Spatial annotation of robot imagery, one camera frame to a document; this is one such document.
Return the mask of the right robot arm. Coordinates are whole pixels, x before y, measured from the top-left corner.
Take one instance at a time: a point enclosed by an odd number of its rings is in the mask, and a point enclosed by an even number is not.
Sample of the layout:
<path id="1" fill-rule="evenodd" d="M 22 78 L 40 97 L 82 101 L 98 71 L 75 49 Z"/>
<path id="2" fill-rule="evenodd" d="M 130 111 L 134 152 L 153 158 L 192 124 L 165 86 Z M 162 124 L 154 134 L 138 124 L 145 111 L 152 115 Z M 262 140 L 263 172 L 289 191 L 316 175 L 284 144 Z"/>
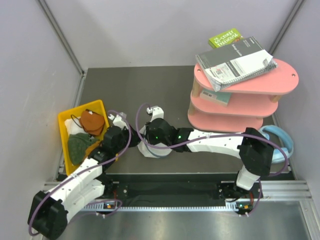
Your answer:
<path id="1" fill-rule="evenodd" d="M 163 158 L 172 151 L 177 153 L 208 152 L 240 159 L 242 168 L 236 176 L 233 192 L 245 198 L 254 183 L 270 174 L 274 147 L 256 129 L 228 136 L 226 133 L 205 132 L 193 128 L 175 128 L 163 118 L 156 118 L 139 131 L 143 142 L 138 146 L 148 158 Z"/>

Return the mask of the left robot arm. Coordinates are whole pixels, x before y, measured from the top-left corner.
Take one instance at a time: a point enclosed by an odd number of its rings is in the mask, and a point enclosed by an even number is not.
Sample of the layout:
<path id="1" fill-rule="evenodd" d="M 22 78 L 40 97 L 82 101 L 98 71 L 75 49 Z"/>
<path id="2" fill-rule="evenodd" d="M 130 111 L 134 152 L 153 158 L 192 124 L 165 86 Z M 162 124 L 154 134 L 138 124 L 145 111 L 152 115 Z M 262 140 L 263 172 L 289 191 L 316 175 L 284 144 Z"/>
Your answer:
<path id="1" fill-rule="evenodd" d="M 101 141 L 94 143 L 80 166 L 57 186 L 39 191 L 32 200 L 28 233 L 56 240 L 75 215 L 93 200 L 109 198 L 114 187 L 105 171 L 128 148 L 136 147 L 141 133 L 132 127 L 111 126 Z"/>

